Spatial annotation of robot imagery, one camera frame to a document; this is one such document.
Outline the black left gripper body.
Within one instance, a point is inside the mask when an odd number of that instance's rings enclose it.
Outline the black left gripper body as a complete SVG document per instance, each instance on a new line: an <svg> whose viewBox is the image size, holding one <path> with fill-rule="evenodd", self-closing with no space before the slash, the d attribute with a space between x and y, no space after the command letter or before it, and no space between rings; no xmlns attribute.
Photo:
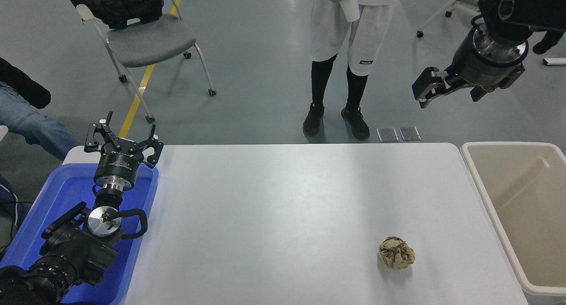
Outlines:
<svg viewBox="0 0 566 305"><path fill-rule="evenodd" d="M105 179L110 177L119 177L125 180L125 184L135 183L143 155L141 152L129 153L129 149L133 148L136 142L120 138L119 143L120 150L117 150L111 142L102 146L102 155L94 176L96 184L105 184Z"/></svg>

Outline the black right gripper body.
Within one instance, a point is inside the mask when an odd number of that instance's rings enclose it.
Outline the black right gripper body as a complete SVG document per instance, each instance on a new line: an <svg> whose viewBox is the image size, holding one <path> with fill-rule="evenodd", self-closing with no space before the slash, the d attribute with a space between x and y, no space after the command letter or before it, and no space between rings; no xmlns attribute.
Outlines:
<svg viewBox="0 0 566 305"><path fill-rule="evenodd" d="M447 68L451 86L507 86L524 71L525 43L504 46L487 34L469 34Z"/></svg>

